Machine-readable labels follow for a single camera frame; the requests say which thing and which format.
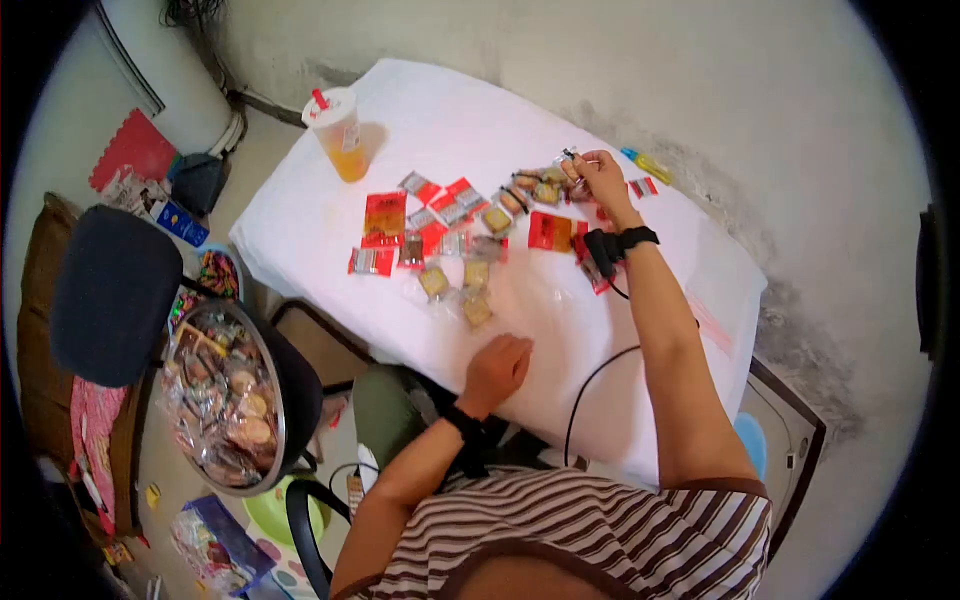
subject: light blue stool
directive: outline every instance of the light blue stool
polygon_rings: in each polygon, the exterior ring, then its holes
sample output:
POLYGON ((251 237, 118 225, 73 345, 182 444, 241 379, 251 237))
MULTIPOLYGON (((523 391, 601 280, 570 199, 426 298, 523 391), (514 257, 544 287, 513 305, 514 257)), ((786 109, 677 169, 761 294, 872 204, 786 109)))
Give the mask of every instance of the light blue stool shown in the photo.
POLYGON ((767 474, 767 438, 763 435, 763 427, 750 413, 737 413, 733 420, 733 430, 747 448, 747 455, 754 464, 756 476, 763 481, 767 474))

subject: bowl of candy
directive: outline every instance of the bowl of candy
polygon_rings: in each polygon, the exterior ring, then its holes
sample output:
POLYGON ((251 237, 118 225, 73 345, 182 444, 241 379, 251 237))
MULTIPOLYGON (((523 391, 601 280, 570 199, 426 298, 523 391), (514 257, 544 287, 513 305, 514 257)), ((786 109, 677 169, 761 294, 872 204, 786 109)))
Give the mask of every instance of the bowl of candy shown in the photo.
MULTIPOLYGON (((197 260, 200 261, 200 270, 197 273, 197 283, 229 300, 245 300, 243 270, 239 268, 239 261, 227 246, 223 244, 203 244, 196 249, 197 260)), ((190 312, 194 306, 203 301, 204 297, 180 288, 174 305, 170 308, 167 318, 167 332, 173 337, 174 330, 180 324, 183 315, 190 312)))
POLYGON ((161 377, 177 445, 207 482, 253 496, 293 471, 320 419, 323 387, 303 357, 240 303, 183 315, 161 377), (284 382, 293 400, 284 400, 284 382))

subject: striped shirt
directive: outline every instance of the striped shirt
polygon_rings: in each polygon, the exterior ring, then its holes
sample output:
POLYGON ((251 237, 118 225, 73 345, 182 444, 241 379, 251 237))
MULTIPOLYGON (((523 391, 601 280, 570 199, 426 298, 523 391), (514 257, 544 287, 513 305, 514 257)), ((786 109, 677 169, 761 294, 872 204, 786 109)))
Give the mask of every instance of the striped shirt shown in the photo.
POLYGON ((382 574, 337 598, 511 597, 524 585, 558 585, 560 571, 565 586, 586 582, 596 597, 752 596, 770 534, 763 485, 681 488, 654 494, 572 468, 461 476, 419 504, 382 574), (511 570, 506 558, 516 577, 499 575, 511 570), (493 563, 502 569, 493 573, 493 563))

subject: white tablecloth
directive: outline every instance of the white tablecloth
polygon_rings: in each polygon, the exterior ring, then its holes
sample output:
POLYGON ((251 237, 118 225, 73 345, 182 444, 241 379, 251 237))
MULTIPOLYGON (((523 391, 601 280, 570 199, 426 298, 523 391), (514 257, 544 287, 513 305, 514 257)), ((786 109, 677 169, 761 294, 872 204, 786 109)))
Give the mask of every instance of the white tablecloth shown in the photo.
MULTIPOLYGON (((347 275, 350 250, 362 235, 366 196, 395 189, 417 170, 440 185, 466 177, 489 197, 515 169, 547 165, 569 146, 609 150, 628 180, 646 174, 615 148, 546 110, 441 67, 381 60, 352 88, 365 143, 373 142, 376 152, 368 174, 342 183, 316 137, 305 132, 237 220, 230 239, 260 282, 309 300, 454 392, 463 389, 470 357, 491 337, 533 337, 527 380, 499 414, 562 447, 583 382, 612 354, 637 342, 628 302, 613 293, 595 297, 572 255, 528 250, 529 220, 523 219, 510 235, 509 263, 492 272, 495 320, 470 333, 455 305, 428 303, 415 278, 402 270, 390 279, 347 275)), ((634 202, 696 308, 710 373, 732 419, 746 384, 766 279, 691 200, 657 186, 658 196, 634 202)), ((411 195, 408 212, 420 206, 411 195)), ((555 212, 598 225, 592 206, 555 212)), ((459 284, 461 263, 444 259, 443 265, 459 284)), ((625 278, 620 281, 626 285, 625 278)), ((656 432, 641 360, 632 352, 590 384, 571 448, 656 484, 656 432)))

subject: plastic cup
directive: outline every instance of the plastic cup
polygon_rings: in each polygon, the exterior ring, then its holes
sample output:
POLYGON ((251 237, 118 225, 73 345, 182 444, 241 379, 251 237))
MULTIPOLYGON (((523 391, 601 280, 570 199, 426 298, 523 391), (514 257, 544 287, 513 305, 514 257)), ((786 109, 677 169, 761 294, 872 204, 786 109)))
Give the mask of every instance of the plastic cup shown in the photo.
POLYGON ((312 131, 340 179, 350 183, 367 175, 367 155, 360 139, 357 120, 357 97, 346 87, 324 91, 329 108, 320 109, 313 98, 303 107, 300 118, 312 131))

